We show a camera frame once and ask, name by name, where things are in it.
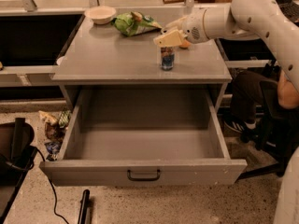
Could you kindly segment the person's forearm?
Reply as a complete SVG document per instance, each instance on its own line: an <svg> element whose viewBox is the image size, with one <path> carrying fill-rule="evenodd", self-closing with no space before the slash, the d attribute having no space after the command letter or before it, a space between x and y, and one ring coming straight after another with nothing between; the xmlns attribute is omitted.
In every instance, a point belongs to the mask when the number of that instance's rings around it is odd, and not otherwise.
<svg viewBox="0 0 299 224"><path fill-rule="evenodd" d="M299 107L299 92L287 79L283 70L280 71L278 81L278 103L285 109L295 109Z"/></svg>

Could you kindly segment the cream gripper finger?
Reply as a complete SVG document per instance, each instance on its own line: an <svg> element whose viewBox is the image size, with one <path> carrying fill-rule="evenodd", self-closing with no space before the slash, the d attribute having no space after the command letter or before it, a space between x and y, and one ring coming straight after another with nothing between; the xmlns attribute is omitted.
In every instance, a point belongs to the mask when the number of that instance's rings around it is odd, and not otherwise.
<svg viewBox="0 0 299 224"><path fill-rule="evenodd" d="M176 47L183 44L185 33L179 29L172 29L153 39L155 45L160 48Z"/></svg>
<svg viewBox="0 0 299 224"><path fill-rule="evenodd" d="M169 30L173 30L173 29L181 30L182 26L183 26L183 22L185 22L186 20L187 20L187 17L184 16L175 21L171 21L164 27L164 30L166 32L168 32Z"/></svg>

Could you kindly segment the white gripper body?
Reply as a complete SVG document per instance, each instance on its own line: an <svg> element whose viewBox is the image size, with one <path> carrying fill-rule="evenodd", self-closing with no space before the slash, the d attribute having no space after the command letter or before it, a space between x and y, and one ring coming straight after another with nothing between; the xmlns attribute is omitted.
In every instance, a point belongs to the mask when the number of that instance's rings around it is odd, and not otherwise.
<svg viewBox="0 0 299 224"><path fill-rule="evenodd" d="M182 23L182 30L186 35L187 40L192 44L204 43L208 41L204 27L205 15L205 9L196 9L194 12L188 15L185 21Z"/></svg>

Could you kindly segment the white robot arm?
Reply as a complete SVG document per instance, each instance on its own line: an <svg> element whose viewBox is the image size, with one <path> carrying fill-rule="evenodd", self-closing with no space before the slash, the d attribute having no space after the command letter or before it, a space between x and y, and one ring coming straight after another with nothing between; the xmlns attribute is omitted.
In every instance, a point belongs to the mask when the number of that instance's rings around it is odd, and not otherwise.
<svg viewBox="0 0 299 224"><path fill-rule="evenodd" d="M278 104L299 108L299 28L281 11L276 0L232 0L227 7L196 8L168 23L154 39L159 47L175 47L214 38L260 38L280 65ZM278 195L273 224L299 223L299 151L288 161Z"/></svg>

